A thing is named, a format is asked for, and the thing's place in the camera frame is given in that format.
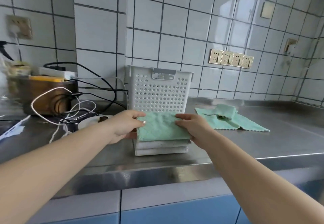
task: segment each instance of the blue cabinet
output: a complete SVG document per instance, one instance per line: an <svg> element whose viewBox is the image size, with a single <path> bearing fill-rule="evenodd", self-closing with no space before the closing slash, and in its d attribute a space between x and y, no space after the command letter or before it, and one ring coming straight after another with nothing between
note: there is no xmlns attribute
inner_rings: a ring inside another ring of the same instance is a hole
<svg viewBox="0 0 324 224"><path fill-rule="evenodd" d="M240 206L233 195L121 212L120 224L235 224Z"/></svg>
<svg viewBox="0 0 324 224"><path fill-rule="evenodd" d="M47 222L46 224L119 224L119 213Z"/></svg>
<svg viewBox="0 0 324 224"><path fill-rule="evenodd" d="M240 210L236 224L252 224L242 209Z"/></svg>

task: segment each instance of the green towel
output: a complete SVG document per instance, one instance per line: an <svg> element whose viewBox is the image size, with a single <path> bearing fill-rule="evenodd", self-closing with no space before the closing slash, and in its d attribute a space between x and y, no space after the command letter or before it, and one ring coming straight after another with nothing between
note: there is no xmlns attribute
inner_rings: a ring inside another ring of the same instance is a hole
<svg viewBox="0 0 324 224"><path fill-rule="evenodd" d="M137 118L145 121L145 126L137 129L137 141L189 139L184 128L175 124L175 112L146 112L146 116Z"/></svg>
<svg viewBox="0 0 324 224"><path fill-rule="evenodd" d="M218 104L214 109L195 108L198 115L202 116L213 129L238 129L249 131L270 131L246 117L237 114L234 106Z"/></svg>

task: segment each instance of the yellow object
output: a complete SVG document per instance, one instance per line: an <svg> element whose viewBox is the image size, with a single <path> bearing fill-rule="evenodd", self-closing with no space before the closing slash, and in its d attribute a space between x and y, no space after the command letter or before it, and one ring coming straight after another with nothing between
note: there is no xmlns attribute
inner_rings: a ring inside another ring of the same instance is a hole
<svg viewBox="0 0 324 224"><path fill-rule="evenodd" d="M31 80L37 80L37 81L64 82L64 78L61 78L61 77L30 76L29 79L31 79Z"/></svg>

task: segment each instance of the white plate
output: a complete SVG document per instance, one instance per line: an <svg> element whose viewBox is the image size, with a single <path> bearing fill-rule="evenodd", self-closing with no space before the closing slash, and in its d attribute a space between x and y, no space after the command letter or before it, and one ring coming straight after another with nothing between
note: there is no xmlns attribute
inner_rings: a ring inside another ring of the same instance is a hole
<svg viewBox="0 0 324 224"><path fill-rule="evenodd" d="M78 129L80 130L80 129L83 129L83 128L86 128L86 127L89 127L89 126L91 126L93 124L98 123L99 118L102 117L102 116L106 116L108 118L112 117L112 116L109 116L109 115L99 115L99 116L88 117L87 119L84 119L79 123Z"/></svg>

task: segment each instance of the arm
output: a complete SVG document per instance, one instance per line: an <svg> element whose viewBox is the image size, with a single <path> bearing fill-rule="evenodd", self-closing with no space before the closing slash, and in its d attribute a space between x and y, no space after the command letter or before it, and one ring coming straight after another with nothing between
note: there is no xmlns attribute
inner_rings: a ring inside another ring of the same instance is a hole
<svg viewBox="0 0 324 224"><path fill-rule="evenodd" d="M0 223L25 223L107 144L144 125L139 111L114 117L0 165Z"/></svg>
<svg viewBox="0 0 324 224"><path fill-rule="evenodd" d="M206 150L253 224L323 224L324 207L249 156L198 115L177 114L176 124Z"/></svg>

